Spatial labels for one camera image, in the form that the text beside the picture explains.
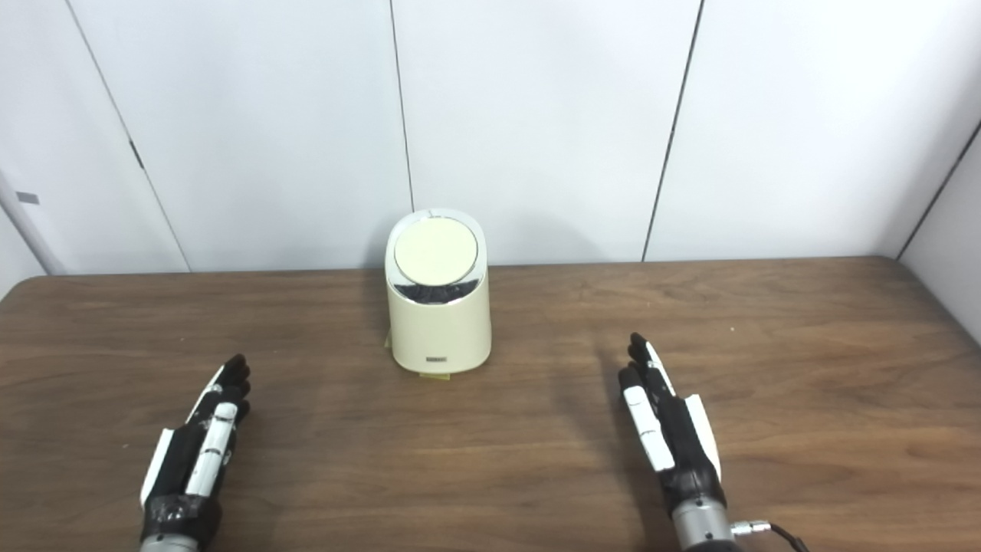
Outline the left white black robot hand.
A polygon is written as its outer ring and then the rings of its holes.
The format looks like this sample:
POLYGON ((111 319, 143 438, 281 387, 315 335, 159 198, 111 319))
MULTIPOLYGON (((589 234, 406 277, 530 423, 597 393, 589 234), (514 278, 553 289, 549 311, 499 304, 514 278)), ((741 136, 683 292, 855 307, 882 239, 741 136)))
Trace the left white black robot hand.
POLYGON ((177 429, 163 429, 139 500, 141 551, 206 551, 223 520, 218 499, 250 412, 250 367, 243 354, 225 361, 177 429))

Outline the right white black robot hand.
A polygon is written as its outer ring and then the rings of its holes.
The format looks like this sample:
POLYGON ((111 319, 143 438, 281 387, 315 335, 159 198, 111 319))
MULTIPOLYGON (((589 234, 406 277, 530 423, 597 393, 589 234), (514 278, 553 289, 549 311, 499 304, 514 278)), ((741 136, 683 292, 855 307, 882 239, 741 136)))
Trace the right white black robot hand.
POLYGON ((687 501, 727 506, 714 431, 697 394, 680 397, 652 343, 634 332, 621 395, 658 482, 667 513, 687 501))

